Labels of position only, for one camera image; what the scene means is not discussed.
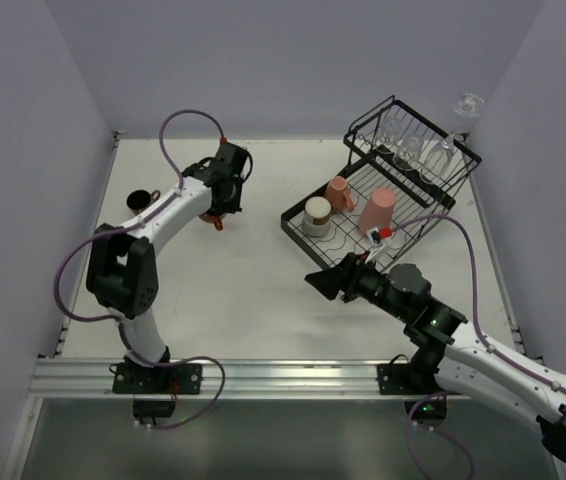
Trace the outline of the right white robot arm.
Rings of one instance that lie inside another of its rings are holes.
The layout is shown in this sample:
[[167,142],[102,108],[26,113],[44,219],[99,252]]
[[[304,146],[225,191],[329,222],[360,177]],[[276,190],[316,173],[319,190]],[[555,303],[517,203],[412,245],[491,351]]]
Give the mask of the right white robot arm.
[[470,397],[522,421],[566,464],[566,374],[507,347],[436,299],[416,265],[398,264],[381,273],[349,253],[305,280],[328,300],[363,299],[401,321],[417,347],[409,362],[413,384]]

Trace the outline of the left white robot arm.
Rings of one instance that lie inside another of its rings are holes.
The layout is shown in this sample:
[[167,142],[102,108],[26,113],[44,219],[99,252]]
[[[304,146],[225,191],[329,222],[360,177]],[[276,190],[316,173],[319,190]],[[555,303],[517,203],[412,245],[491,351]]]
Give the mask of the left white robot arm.
[[224,141],[216,154],[183,172],[151,206],[120,227],[104,223],[95,232],[86,288],[114,315],[127,357],[147,367],[167,364],[167,346],[152,311],[158,291],[157,257],[191,221],[201,219],[220,231],[223,219],[241,211],[243,184],[253,166],[251,154]]

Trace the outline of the white brown ceramic cup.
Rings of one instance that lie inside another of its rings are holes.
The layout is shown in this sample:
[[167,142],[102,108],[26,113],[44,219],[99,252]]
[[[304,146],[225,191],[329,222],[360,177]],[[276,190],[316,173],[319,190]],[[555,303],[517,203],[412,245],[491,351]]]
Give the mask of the white brown ceramic cup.
[[304,205],[302,227],[311,237],[322,237],[329,231],[332,206],[321,196],[309,198]]

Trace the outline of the pink tall tumbler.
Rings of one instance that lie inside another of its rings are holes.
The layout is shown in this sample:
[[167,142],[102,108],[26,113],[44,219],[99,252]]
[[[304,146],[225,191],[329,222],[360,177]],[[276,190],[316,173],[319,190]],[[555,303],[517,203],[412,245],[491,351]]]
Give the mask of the pink tall tumbler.
[[389,227],[394,214],[396,195],[386,187],[375,189],[358,221],[358,230],[365,235],[370,229]]

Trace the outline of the orange ceramic mug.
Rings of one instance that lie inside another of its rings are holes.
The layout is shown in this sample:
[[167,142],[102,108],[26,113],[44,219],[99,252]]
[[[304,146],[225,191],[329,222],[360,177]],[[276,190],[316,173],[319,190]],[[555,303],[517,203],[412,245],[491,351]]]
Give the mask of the orange ceramic mug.
[[210,215],[205,213],[200,215],[199,218],[203,222],[213,225],[216,231],[222,231],[224,228],[223,225],[224,215],[217,216],[217,215]]

